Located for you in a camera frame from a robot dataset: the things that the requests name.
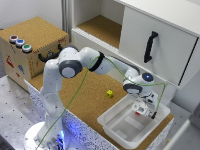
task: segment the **cabinet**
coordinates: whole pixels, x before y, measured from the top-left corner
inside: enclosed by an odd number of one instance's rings
[[[100,50],[182,88],[200,70],[200,60],[195,58],[200,54],[200,30],[188,24],[195,19],[182,18],[184,10],[176,10],[179,2],[173,6],[172,1],[162,4],[158,0],[71,1],[72,43],[79,49]],[[188,3],[182,4],[189,7],[188,14],[200,14],[200,9]],[[152,31],[158,37],[153,40],[152,59],[144,63]]]

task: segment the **brown box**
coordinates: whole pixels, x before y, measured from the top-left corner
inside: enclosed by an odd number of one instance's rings
[[[22,49],[10,44],[12,35],[25,40],[26,44],[32,46],[33,51],[23,53]],[[55,54],[59,52],[58,44],[62,47],[68,45],[69,35],[40,17],[1,30],[0,50],[7,75],[28,90],[24,79],[30,80],[44,69],[45,63],[39,59],[38,54],[43,57]]]

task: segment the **green wire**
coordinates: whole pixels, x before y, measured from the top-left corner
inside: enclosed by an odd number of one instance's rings
[[[58,122],[58,120],[63,116],[63,114],[67,111],[68,107],[70,106],[70,104],[72,103],[72,101],[73,101],[74,98],[77,96],[77,94],[79,93],[80,89],[82,88],[83,83],[84,83],[84,81],[85,81],[85,79],[86,79],[86,76],[87,76],[87,74],[88,74],[89,68],[91,67],[91,65],[93,64],[93,62],[94,62],[98,57],[99,57],[99,56],[97,56],[95,59],[92,60],[92,62],[90,63],[90,65],[89,65],[89,67],[88,67],[88,69],[87,69],[87,71],[86,71],[86,73],[85,73],[85,76],[84,76],[84,78],[83,78],[83,81],[81,82],[81,84],[80,84],[78,90],[76,91],[76,93],[74,94],[74,96],[72,97],[72,99],[69,101],[67,107],[64,109],[64,111],[62,112],[62,114],[58,117],[58,119],[56,119],[56,121],[55,121],[55,122],[51,125],[51,127],[48,129],[48,131],[46,132],[46,134],[44,135],[44,137],[43,137],[42,140],[40,141],[40,143],[39,143],[38,147],[36,148],[36,150],[40,147],[40,145],[41,145],[42,142],[44,141],[44,138],[47,136],[47,134],[49,133],[49,131],[50,131],[50,130],[53,128],[53,126]],[[122,72],[109,58],[107,58],[107,57],[105,57],[105,58],[115,66],[115,68],[120,72],[120,74],[121,74],[126,80],[129,80],[129,79],[123,74],[123,72]],[[136,85],[141,85],[141,86],[155,86],[155,85],[161,85],[161,84],[164,85],[164,88],[163,88],[163,90],[162,90],[161,96],[160,96],[160,98],[159,98],[159,103],[158,103],[157,108],[156,108],[156,112],[157,112],[157,111],[158,111],[158,108],[159,108],[159,104],[160,104],[161,98],[162,98],[162,96],[163,96],[163,93],[164,93],[164,90],[165,90],[165,87],[166,87],[166,84],[165,84],[165,83],[155,83],[155,84],[148,84],[148,85],[147,85],[147,84],[139,84],[139,83],[133,82],[133,81],[131,81],[131,80],[129,80],[129,81],[132,82],[132,83],[134,83],[134,84],[136,84]]]

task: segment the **yellow-green object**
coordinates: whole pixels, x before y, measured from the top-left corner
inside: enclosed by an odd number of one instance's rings
[[[107,91],[107,96],[110,97],[110,98],[113,97],[113,91],[108,90]]]

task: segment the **cabinet door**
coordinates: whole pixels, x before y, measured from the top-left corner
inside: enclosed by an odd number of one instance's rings
[[[152,59],[144,63],[147,41],[152,31]],[[125,8],[119,53],[147,70],[179,85],[197,37],[142,14]]]

